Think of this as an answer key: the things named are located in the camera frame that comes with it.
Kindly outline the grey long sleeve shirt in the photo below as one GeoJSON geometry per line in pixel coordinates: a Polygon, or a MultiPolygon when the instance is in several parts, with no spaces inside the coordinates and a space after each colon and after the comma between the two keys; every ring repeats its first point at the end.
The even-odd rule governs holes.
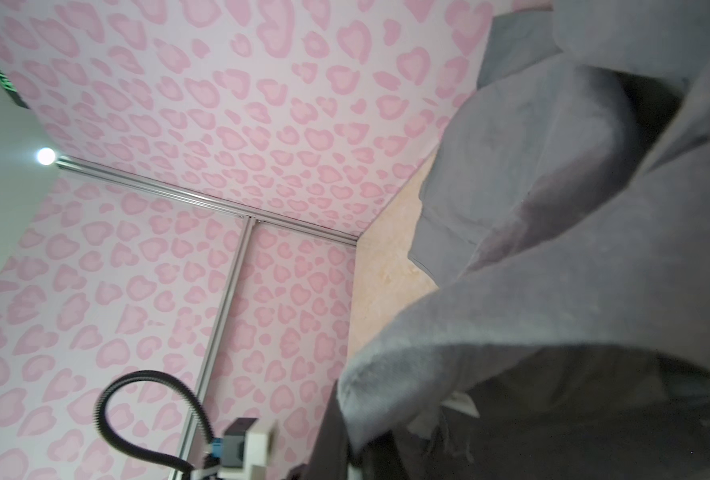
{"type": "Polygon", "coordinates": [[[497,16],[347,364],[352,479],[710,479],[710,1],[497,16]]]}

